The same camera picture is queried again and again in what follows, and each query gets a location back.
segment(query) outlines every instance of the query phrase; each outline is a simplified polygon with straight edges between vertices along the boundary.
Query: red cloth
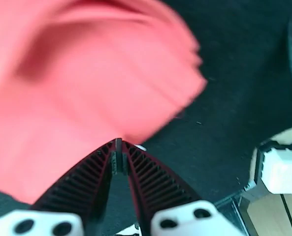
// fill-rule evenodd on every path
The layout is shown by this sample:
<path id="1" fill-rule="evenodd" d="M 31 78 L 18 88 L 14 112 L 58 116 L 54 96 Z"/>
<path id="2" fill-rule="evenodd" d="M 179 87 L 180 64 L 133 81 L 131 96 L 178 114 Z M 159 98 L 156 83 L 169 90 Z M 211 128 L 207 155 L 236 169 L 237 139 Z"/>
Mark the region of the red cloth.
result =
<path id="1" fill-rule="evenodd" d="M 32 203 L 105 142 L 149 138 L 203 90 L 197 50 L 155 0 L 0 0 L 0 191 Z"/>

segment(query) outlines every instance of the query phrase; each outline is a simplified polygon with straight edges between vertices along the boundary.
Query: black carpet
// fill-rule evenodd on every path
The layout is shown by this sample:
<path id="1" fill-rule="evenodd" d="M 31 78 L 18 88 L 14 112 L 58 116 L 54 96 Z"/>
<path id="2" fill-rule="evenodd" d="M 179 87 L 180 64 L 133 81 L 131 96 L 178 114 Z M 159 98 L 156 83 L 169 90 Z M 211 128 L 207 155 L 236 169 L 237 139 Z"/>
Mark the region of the black carpet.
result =
<path id="1" fill-rule="evenodd" d="M 166 0 L 200 41 L 209 84 L 144 143 L 205 199 L 216 202 L 249 179 L 255 146 L 292 127 L 287 0 Z M 0 194 L 0 215 L 22 207 Z M 113 179 L 104 224 L 112 235 L 135 220 L 127 179 Z"/>

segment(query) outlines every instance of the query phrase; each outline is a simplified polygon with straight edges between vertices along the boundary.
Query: wooden floor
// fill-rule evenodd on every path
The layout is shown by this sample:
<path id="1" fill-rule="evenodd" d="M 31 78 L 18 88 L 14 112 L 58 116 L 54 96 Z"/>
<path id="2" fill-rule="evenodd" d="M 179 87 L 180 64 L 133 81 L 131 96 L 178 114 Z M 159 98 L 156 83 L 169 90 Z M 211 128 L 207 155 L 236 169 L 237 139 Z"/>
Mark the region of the wooden floor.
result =
<path id="1" fill-rule="evenodd" d="M 292 195 L 285 195 L 292 216 Z M 280 195 L 268 195 L 249 206 L 259 236 L 292 236 L 292 227 Z"/>

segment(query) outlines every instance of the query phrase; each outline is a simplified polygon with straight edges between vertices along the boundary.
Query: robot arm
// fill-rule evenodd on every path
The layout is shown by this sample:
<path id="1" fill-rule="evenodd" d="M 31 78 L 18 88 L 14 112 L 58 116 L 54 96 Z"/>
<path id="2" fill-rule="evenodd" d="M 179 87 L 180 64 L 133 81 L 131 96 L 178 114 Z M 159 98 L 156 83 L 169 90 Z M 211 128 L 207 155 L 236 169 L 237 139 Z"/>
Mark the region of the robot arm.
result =
<path id="1" fill-rule="evenodd" d="M 82 159 L 29 210 L 0 217 L 2 236 L 100 235 L 112 177 L 128 176 L 143 236 L 242 234 L 170 168 L 134 145 L 115 139 Z"/>

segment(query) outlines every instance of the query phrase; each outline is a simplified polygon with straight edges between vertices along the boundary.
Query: black cable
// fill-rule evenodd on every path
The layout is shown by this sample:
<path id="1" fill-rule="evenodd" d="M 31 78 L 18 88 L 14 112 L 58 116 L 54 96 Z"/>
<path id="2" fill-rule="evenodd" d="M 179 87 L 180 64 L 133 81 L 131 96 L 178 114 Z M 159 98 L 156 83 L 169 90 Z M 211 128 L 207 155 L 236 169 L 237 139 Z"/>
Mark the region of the black cable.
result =
<path id="1" fill-rule="evenodd" d="M 284 204 L 284 207 L 285 207 L 285 210 L 286 210 L 286 213 L 287 213 L 287 216 L 288 216 L 288 219 L 290 221 L 290 224 L 292 226 L 292 216 L 290 214 L 290 211 L 289 211 L 289 208 L 288 208 L 288 205 L 287 205 L 287 202 L 286 202 L 286 199 L 285 199 L 285 196 L 283 194 L 280 195 L 281 198 L 282 198 L 282 201 L 283 201 L 283 204 Z"/>

